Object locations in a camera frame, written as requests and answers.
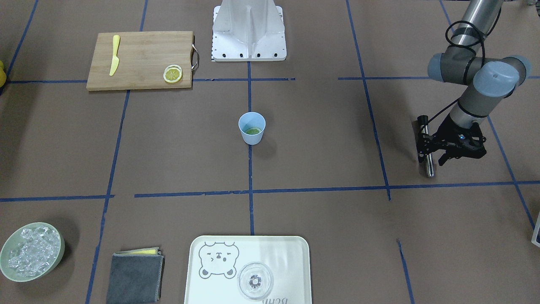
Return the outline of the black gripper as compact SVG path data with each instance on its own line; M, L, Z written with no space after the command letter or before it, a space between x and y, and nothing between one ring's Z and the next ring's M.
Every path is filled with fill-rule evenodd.
M417 140L417 159L419 163L423 163L429 154L439 149L445 150L438 159L439 166L452 158L479 159L487 154L485 142L486 138L478 121L473 121L469 128L463 128L452 119L444 119L432 140Z

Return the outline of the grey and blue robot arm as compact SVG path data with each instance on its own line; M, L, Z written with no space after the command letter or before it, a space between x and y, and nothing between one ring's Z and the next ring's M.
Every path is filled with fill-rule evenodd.
M431 58L431 79L465 85L466 89L449 104L451 111L434 134L424 131L430 123L426 115L417 118L420 163L438 150L444 151L438 160L440 166L452 158L484 157L486 138L481 123L532 74L532 64L523 56L485 56L485 41L498 22L502 4L501 0L471 0L462 19L455 22L454 33L445 33L446 51Z

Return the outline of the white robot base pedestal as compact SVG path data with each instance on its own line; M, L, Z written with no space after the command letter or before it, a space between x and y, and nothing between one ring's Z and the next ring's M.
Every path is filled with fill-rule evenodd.
M273 0L224 0L214 7L212 30L214 62L287 58L283 10Z

